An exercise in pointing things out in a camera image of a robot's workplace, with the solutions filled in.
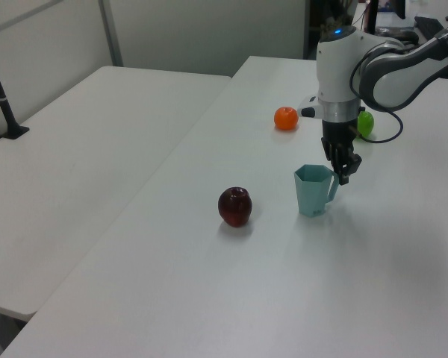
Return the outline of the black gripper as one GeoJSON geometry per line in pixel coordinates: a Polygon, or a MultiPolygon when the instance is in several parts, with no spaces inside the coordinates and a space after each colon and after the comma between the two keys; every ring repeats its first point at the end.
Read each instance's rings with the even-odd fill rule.
{"type": "Polygon", "coordinates": [[[334,166],[341,186],[349,183],[349,176],[355,174],[362,159],[354,152],[357,119],[348,122],[322,121],[322,144],[327,160],[334,166]]]}

